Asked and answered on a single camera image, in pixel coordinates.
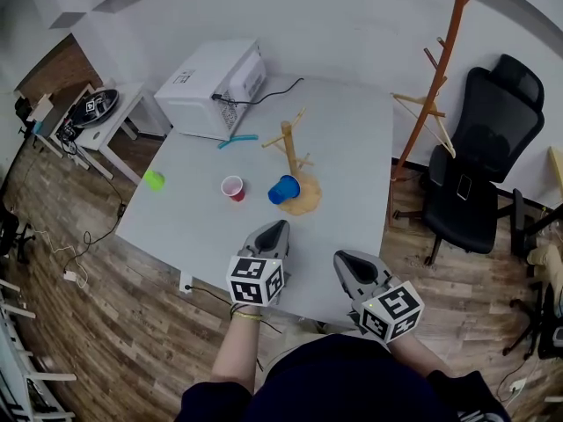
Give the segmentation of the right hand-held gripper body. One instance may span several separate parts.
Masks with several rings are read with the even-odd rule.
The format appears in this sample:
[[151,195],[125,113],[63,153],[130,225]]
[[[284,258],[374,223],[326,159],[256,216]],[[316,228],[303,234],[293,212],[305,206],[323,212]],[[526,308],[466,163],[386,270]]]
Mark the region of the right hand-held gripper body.
[[355,323],[362,333],[388,343],[418,325],[425,304],[413,284],[404,281],[370,298],[353,300],[352,309],[358,315]]

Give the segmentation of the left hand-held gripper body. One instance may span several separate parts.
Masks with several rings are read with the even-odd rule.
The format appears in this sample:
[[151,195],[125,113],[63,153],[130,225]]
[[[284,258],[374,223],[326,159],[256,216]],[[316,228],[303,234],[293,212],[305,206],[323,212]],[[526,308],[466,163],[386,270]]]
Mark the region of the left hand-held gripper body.
[[284,269],[286,257],[275,253],[271,258],[261,258],[250,251],[232,256],[226,274],[232,302],[256,307],[277,305],[289,277]]

